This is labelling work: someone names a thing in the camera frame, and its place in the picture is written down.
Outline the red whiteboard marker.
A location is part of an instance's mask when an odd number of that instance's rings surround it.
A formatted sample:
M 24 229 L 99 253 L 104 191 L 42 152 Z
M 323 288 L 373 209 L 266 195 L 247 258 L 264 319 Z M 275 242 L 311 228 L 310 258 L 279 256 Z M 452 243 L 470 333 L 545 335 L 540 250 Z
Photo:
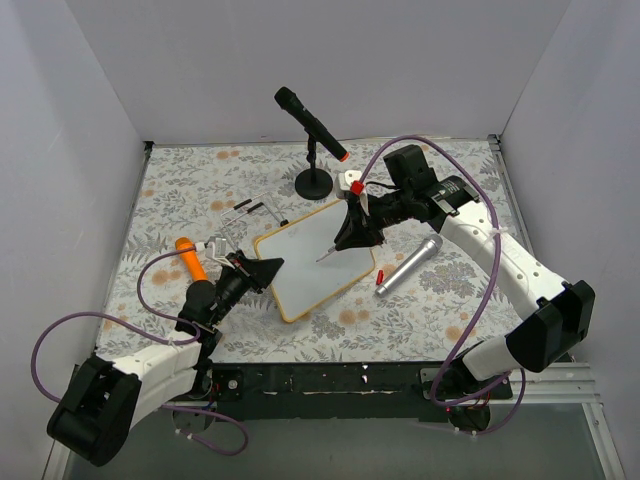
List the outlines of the red whiteboard marker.
M 338 250 L 336 249 L 336 247 L 335 247 L 335 246 L 334 246 L 334 247 L 329 248 L 329 249 L 328 249 L 328 251 L 327 251 L 326 253 L 324 253 L 321 257 L 319 257 L 319 258 L 316 260 L 316 263 L 322 262 L 323 260 L 325 260 L 326 258 L 328 258 L 329 256 L 331 256 L 331 255 L 333 255 L 333 254 L 335 254 L 335 253 L 338 253 Z

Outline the yellow framed whiteboard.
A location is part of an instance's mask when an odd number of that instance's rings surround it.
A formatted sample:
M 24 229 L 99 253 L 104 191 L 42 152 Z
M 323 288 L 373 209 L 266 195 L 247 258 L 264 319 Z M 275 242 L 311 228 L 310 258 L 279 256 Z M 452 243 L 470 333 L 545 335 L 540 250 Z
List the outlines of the yellow framed whiteboard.
M 316 263 L 333 245 L 346 212 L 346 203 L 336 200 L 254 242 L 259 259 L 285 261 L 271 283 L 285 322 L 298 320 L 374 271 L 374 256 L 366 248 L 341 251 Z

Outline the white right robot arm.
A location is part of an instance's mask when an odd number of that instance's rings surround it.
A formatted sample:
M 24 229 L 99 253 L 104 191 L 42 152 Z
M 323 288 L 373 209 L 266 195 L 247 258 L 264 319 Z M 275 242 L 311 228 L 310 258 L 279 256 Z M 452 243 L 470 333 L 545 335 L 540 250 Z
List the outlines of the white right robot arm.
M 335 250 L 380 245 L 386 228 L 406 220 L 426 223 L 488 275 L 487 289 L 500 290 L 521 319 L 511 332 L 449 357 L 432 382 L 434 397 L 471 398 L 508 371 L 540 373 L 585 339 L 596 298 L 592 287 L 563 279 L 502 232 L 488 198 L 466 173 L 438 179 L 414 144 L 386 155 L 384 164 L 392 186 L 380 197 L 367 193 L 363 173 L 337 175 L 334 188 L 347 214 Z

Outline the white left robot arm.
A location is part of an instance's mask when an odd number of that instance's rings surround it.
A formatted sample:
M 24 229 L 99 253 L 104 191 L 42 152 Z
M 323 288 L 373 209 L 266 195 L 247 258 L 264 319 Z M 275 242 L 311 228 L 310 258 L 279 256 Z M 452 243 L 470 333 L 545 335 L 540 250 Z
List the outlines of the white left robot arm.
M 221 338 L 219 324 L 247 292 L 268 288 L 285 261 L 236 251 L 222 263 L 217 282 L 193 279 L 169 337 L 154 337 L 152 345 L 111 361 L 91 355 L 80 365 L 48 421 L 52 439 L 103 466 L 129 431 L 167 401 L 216 398 L 221 385 L 210 356 Z

